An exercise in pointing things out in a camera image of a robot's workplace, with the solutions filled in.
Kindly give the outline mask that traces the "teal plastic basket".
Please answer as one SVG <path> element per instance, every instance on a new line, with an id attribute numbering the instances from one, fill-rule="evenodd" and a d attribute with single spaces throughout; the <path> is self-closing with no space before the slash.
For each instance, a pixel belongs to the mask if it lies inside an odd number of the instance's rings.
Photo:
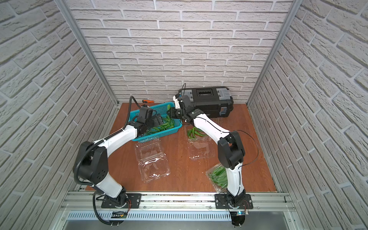
<path id="1" fill-rule="evenodd" d="M 149 128 L 147 132 L 133 141 L 146 142 L 149 140 L 161 138 L 176 133 L 182 127 L 179 119 L 170 118 L 167 111 L 170 108 L 175 108 L 173 102 L 161 103 L 150 106 L 153 111 L 153 127 Z"/>

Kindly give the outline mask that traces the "clear clamshell container with peppers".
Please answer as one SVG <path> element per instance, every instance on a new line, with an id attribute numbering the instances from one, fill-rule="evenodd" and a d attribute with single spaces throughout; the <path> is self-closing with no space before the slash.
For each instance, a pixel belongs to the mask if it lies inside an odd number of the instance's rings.
<path id="1" fill-rule="evenodd" d="M 171 173 L 167 155 L 160 139 L 151 139 L 135 144 L 136 159 L 144 183 L 166 177 Z"/>

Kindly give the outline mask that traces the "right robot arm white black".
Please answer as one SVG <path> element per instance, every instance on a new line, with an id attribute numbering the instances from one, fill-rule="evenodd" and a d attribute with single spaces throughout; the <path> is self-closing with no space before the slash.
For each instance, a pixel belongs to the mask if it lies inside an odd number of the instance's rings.
<path id="1" fill-rule="evenodd" d="M 241 172 L 245 150 L 239 133 L 222 128 L 202 110 L 195 109 L 187 95 L 176 94 L 173 101 L 175 108 L 169 109 L 169 117 L 192 124 L 217 143 L 218 160 L 227 174 L 227 197 L 232 207 L 239 206 L 245 197 Z"/>

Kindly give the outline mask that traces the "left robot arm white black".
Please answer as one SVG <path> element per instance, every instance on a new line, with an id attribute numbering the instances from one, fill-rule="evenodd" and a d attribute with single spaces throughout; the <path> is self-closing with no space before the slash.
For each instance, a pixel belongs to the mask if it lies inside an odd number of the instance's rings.
<path id="1" fill-rule="evenodd" d="M 94 142 L 83 142 L 73 168 L 74 181 L 117 199 L 123 193 L 123 187 L 109 173 L 109 156 L 129 141 L 162 124 L 162 116 L 156 110 L 141 108 L 136 117 L 113 134 Z"/>

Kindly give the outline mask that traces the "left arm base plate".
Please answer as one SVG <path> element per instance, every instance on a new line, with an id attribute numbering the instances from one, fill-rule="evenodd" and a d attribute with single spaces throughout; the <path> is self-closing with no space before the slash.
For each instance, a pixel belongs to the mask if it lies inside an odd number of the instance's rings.
<path id="1" fill-rule="evenodd" d="M 103 209 L 138 209 L 140 206 L 141 193 L 123 193 L 116 198 L 105 196 L 101 208 Z"/>

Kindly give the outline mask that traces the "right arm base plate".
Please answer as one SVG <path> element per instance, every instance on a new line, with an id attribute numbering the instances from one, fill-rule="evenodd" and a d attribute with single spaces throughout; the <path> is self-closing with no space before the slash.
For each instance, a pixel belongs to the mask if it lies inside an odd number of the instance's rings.
<path id="1" fill-rule="evenodd" d="M 216 209 L 253 209 L 253 202 L 250 194 L 240 193 L 238 196 L 233 196 L 231 194 L 220 193 L 215 194 L 215 206 Z"/>

